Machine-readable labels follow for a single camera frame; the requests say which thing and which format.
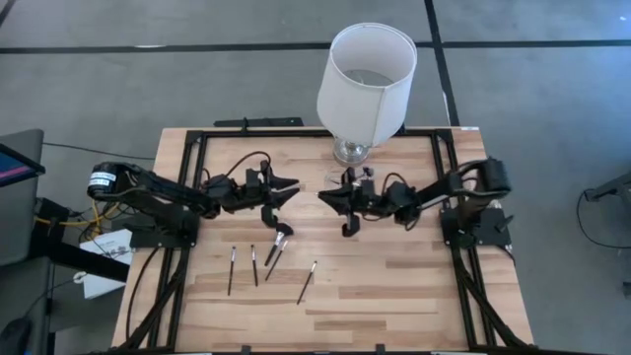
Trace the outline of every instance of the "yellow wire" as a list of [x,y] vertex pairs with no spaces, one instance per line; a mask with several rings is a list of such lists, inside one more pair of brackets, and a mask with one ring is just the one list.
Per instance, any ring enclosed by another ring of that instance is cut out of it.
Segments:
[[[101,220],[101,218],[104,218],[104,217],[109,217],[109,215],[110,215],[112,212],[114,212],[114,211],[116,210],[116,208],[118,208],[118,205],[119,205],[119,204],[120,204],[120,203],[116,202],[116,203],[115,203],[115,204],[114,204],[111,208],[109,208],[109,209],[107,210],[107,212],[106,212],[106,213],[104,213],[104,214],[103,214],[103,216],[99,216],[99,219]],[[36,220],[37,222],[39,222],[39,223],[43,223],[43,224],[47,224],[47,225],[49,225],[49,224],[51,224],[51,223],[52,223],[52,222],[50,222],[49,220],[45,220],[45,219],[43,219],[43,218],[39,218],[39,217],[35,217],[35,220]],[[82,221],[82,222],[59,222],[59,225],[61,225],[61,226],[69,226],[69,227],[81,227],[81,226],[89,226],[89,225],[91,225],[91,224],[93,224],[93,223],[96,223],[96,222],[97,222],[97,220],[96,220],[96,219],[94,219],[94,220],[90,220],[90,221]]]
[[97,202],[94,198],[92,199],[92,210],[95,213],[95,220],[97,220],[97,227],[91,232],[92,238],[94,238],[101,232],[101,217],[99,216],[99,209],[97,209]]

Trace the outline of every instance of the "white paper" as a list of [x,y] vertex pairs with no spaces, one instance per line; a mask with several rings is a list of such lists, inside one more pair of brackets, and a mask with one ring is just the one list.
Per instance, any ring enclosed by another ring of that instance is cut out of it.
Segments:
[[[103,255],[105,251],[116,261],[129,265],[133,256],[129,247],[129,241],[131,241],[131,232],[120,230],[95,237],[95,242],[98,245],[94,242],[83,242],[80,248],[100,255]],[[88,274],[83,278],[83,293],[86,300],[94,299],[123,286],[125,286],[124,282],[110,280],[101,276]]]

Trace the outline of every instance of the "cable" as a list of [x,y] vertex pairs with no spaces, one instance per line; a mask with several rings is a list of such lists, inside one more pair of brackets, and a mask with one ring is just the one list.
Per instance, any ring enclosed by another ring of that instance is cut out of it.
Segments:
[[201,169],[204,173],[206,173],[206,179],[210,179],[210,172],[206,168]]
[[417,219],[415,219],[414,221],[410,222],[410,224],[405,225],[405,232],[409,232],[411,230],[414,229],[414,227],[416,227],[416,224],[418,223],[418,221],[421,219],[421,216],[419,216]]
[[613,245],[607,245],[607,244],[603,244],[601,242],[597,242],[595,240],[593,240],[592,238],[590,238],[590,236],[587,234],[587,232],[585,232],[585,228],[583,228],[583,222],[581,221],[581,201],[583,200],[583,197],[585,196],[585,194],[588,191],[593,191],[593,188],[587,188],[584,189],[583,192],[581,192],[581,195],[579,196],[579,200],[576,202],[576,219],[579,222],[579,228],[581,228],[581,232],[583,232],[583,236],[585,236],[585,238],[587,238],[590,242],[594,243],[597,246],[601,246],[603,248],[612,248],[612,249],[631,249],[631,246],[613,246]]
[[135,157],[135,156],[128,156],[128,155],[124,155],[124,154],[104,152],[104,151],[100,151],[100,150],[97,150],[97,149],[84,148],[84,147],[77,147],[77,146],[68,145],[68,144],[59,144],[59,143],[49,143],[49,142],[43,142],[43,145],[47,145],[47,146],[51,146],[51,147],[60,147],[60,148],[68,148],[68,149],[82,150],[82,151],[86,151],[86,152],[99,153],[99,154],[105,154],[105,155],[109,155],[109,156],[113,156],[113,157],[119,157],[119,158],[137,159],[137,160],[147,160],[147,161],[155,161],[155,160],[156,160],[156,158],[147,158],[147,157]]
[[390,177],[397,177],[399,178],[403,184],[405,184],[407,187],[409,187],[410,185],[407,184],[407,181],[405,180],[405,178],[403,178],[399,173],[389,173],[388,175],[386,175],[386,178],[384,178],[384,185],[382,186],[382,195],[384,195],[384,192],[386,192],[386,184],[387,184],[387,180]]
[[205,186],[206,188],[210,188],[214,185],[216,185],[217,183],[223,181],[224,179],[228,178],[230,176],[230,174],[233,173],[233,171],[241,164],[243,163],[247,158],[249,157],[253,157],[255,155],[264,155],[267,158],[267,164],[268,165],[272,165],[272,158],[269,156],[269,154],[267,154],[266,152],[263,151],[255,151],[255,152],[251,152],[249,154],[245,154],[241,159],[239,159],[229,170],[227,173],[225,173],[224,175],[222,175],[222,177],[218,178],[215,182],[213,182],[211,185]]
[[81,231],[81,234],[79,235],[79,237],[77,237],[77,244],[78,245],[81,244],[81,242],[84,240],[84,237],[88,234],[88,232],[90,231],[91,228],[92,228],[92,226],[88,226],[88,227],[84,228]]
[[92,206],[91,206],[91,207],[86,208],[85,210],[83,210],[83,211],[81,211],[81,212],[79,212],[79,211],[75,211],[75,210],[73,210],[72,208],[69,208],[69,207],[66,207],[66,209],[67,209],[68,211],[70,211],[70,214],[68,215],[68,217],[70,217],[70,218],[84,218],[84,217],[83,217],[83,215],[84,215],[86,212],[91,211],[91,210],[92,210]]
[[131,187],[119,193],[101,193],[100,195],[106,196],[106,197],[120,197],[120,196],[126,195],[129,192],[146,191],[146,190],[147,189],[145,187]]
[[[92,199],[92,210],[95,213],[95,220],[97,220],[97,229],[99,229],[99,233],[101,232],[101,217],[99,216],[99,210],[97,209],[97,202],[94,200],[94,198]],[[95,231],[92,231],[92,239],[94,239],[95,237]]]
[[129,306],[127,306],[127,322],[125,323],[125,338],[127,340],[129,340],[129,326],[130,326],[129,324],[131,323],[131,307],[133,306],[134,298],[136,297],[136,291],[138,291],[138,285],[140,285],[140,279],[142,278],[142,275],[145,273],[145,269],[147,269],[147,265],[149,265],[149,262],[154,257],[156,252],[158,252],[158,248],[154,248],[153,251],[151,251],[151,253],[147,257],[147,260],[145,260],[145,263],[140,268],[140,273],[138,274],[138,278],[136,279],[136,284],[134,285],[134,289],[131,291],[131,297],[129,298]]
[[41,295],[37,296],[37,298],[31,303],[31,305],[27,308],[27,311],[24,313],[24,317],[28,316],[29,313],[33,310],[33,308],[35,307],[35,305],[37,304],[37,302],[39,302],[39,300],[41,300],[42,297],[46,296],[48,294],[48,292],[57,289],[61,286],[65,286],[71,282],[75,282],[75,278],[72,278],[71,280],[66,280],[58,285],[54,285],[50,288],[48,288],[46,291],[42,292]]
[[133,207],[131,206],[127,206],[125,207],[125,209],[121,209],[120,206],[118,206],[118,211],[120,211],[121,214],[125,214],[127,216],[134,216],[138,213],[138,211],[136,211]]
[[125,215],[125,216],[134,216],[136,213],[129,213],[127,212],[127,210],[129,210],[131,208],[131,206],[127,206],[125,208],[120,208],[120,206],[118,206],[116,209],[118,211],[118,214],[115,216],[110,216],[110,217],[104,217],[105,219],[107,219],[108,221],[112,221],[115,220],[116,218]]
[[[102,216],[99,216],[99,218],[104,218],[104,217],[108,217],[110,213],[112,213],[113,211],[116,210],[116,207],[118,207],[118,203],[116,202],[114,204],[113,207],[111,207],[110,209],[107,210],[106,213],[104,213]],[[35,220],[39,223],[43,223],[43,224],[52,224],[52,222],[50,220],[45,220],[43,218],[39,218],[39,217],[35,217]],[[70,227],[79,227],[79,226],[89,226],[93,223],[96,223],[97,220],[90,220],[90,221],[84,221],[84,222],[59,222],[60,226],[70,226]]]
[[94,239],[92,239],[92,243],[94,243],[97,247],[99,247],[99,249],[103,252],[103,255],[109,257],[110,259],[113,259],[113,257],[111,257],[111,255],[109,254],[109,252],[105,251],[105,249],[103,247],[101,247],[101,245],[99,243],[97,243],[97,241],[95,241]]

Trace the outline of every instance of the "black metal frame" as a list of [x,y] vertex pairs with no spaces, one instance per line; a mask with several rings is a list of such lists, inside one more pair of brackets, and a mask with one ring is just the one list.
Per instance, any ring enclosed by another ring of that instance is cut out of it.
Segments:
[[[454,145],[454,139],[453,139],[452,131],[450,129],[440,129],[440,128],[439,129],[407,129],[407,130],[401,129],[399,130],[399,132],[396,133],[395,136],[396,137],[427,137],[429,138],[431,142],[431,146],[432,146],[434,163],[437,170],[437,178],[441,178],[445,174],[445,168],[443,167],[443,159],[442,159],[442,154],[441,154],[440,140],[442,140],[447,147],[447,153],[448,153],[451,169],[455,169],[457,167],[456,147]],[[186,134],[184,151],[182,155],[182,163],[179,168],[178,182],[185,183],[186,181],[188,168],[190,166],[190,156],[191,156],[191,152],[192,152],[192,148],[194,144],[196,143],[199,144],[199,149],[197,151],[197,157],[196,157],[196,163],[195,163],[195,170],[193,173],[193,187],[196,187],[201,183],[201,174],[202,174],[202,169],[203,169],[203,162],[205,161],[205,157],[206,157],[208,140],[211,138],[231,138],[231,137],[233,138],[234,137],[258,137],[258,138],[313,137],[313,138],[318,138],[318,137],[331,137],[331,134],[330,132],[324,129],[308,129],[308,128],[282,129],[282,130],[270,130],[270,129],[238,130],[236,129],[236,130],[228,130],[228,131],[191,130],[191,131],[188,131]],[[443,208],[448,209],[450,207],[451,205],[449,201],[444,201]],[[464,331],[465,331],[466,340],[467,340],[467,344],[469,348],[468,351],[475,351],[475,350],[482,351],[483,350],[487,353],[493,353],[495,351],[499,353],[507,353],[508,351],[508,353],[512,353],[512,351],[515,350],[516,352],[519,352],[519,353],[538,353],[538,354],[555,353],[555,352],[548,352],[545,350],[538,350],[534,347],[516,347],[516,348],[498,347],[496,345],[497,343],[495,340],[494,325],[491,319],[493,318],[493,320],[495,321],[495,324],[500,325],[500,326],[497,326],[497,325],[495,326],[495,329],[497,329],[499,333],[501,333],[500,330],[503,329],[502,327],[503,323],[499,319],[499,316],[497,316],[495,311],[492,309],[490,304],[488,304],[488,301],[486,301],[484,281],[483,281],[483,276],[482,276],[482,272],[480,268],[479,257],[477,254],[476,246],[472,246],[471,248],[467,250],[469,262],[471,264],[471,271],[472,271],[471,277],[469,277],[468,272],[464,268],[463,260],[460,254],[460,248],[456,244],[452,244],[451,246],[448,246],[448,248],[450,248],[452,252],[453,263],[455,267],[455,277],[456,277],[456,284],[458,288],[458,297],[460,301],[462,320],[464,322]],[[189,248],[184,248],[181,250],[179,262],[183,263],[184,267],[187,267],[189,254],[190,254]],[[167,248],[165,250],[165,255],[163,258],[163,265],[162,265],[160,279],[159,279],[157,302],[159,300],[160,302],[165,301],[163,299],[164,298],[163,292],[170,278],[170,270],[171,270],[171,265],[173,262],[173,257],[174,257],[174,250]],[[120,353],[126,353],[126,354],[140,353],[140,352],[151,353],[152,351],[155,351],[155,353],[161,353],[162,351],[167,351],[167,352],[175,351],[177,328],[179,325],[179,316],[180,316],[180,311],[181,311],[182,301],[183,301],[184,280],[181,279],[179,282],[180,283],[178,284],[174,292],[173,308],[171,311],[169,333],[168,333],[166,346],[157,347],[159,319],[160,319],[158,318],[158,320],[156,321],[156,323],[154,324],[154,326],[151,328],[149,332],[148,348],[134,349],[134,350],[120,349],[119,351],[122,350],[122,352]],[[478,344],[476,340],[475,326],[473,323],[473,316],[471,313],[471,306],[469,304],[467,291],[471,293],[473,298],[477,301],[478,305],[480,306],[480,313],[483,319],[483,327],[484,327],[484,334],[485,334],[485,340],[486,340],[485,345]],[[525,344],[520,343],[518,339],[515,342],[511,342],[511,341],[509,342],[510,342],[509,345],[512,345],[512,346],[525,345]],[[336,354],[372,353],[374,354],[375,352],[331,352],[330,354],[332,353],[336,353]],[[422,353],[429,353],[429,352],[413,352],[413,353],[422,354]],[[239,354],[239,352],[234,352],[234,353],[226,352],[222,354]]]
[[56,265],[63,265],[120,282],[127,281],[129,265],[105,255],[85,251],[62,242],[68,209],[43,198],[37,215],[50,225],[35,223],[31,232],[29,258],[48,256]]

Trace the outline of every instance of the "glass lamp base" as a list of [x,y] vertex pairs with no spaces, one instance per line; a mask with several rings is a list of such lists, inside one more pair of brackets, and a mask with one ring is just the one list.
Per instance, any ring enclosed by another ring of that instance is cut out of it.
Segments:
[[344,167],[360,166],[368,158],[369,151],[370,148],[367,146],[335,138],[333,156],[337,163]]

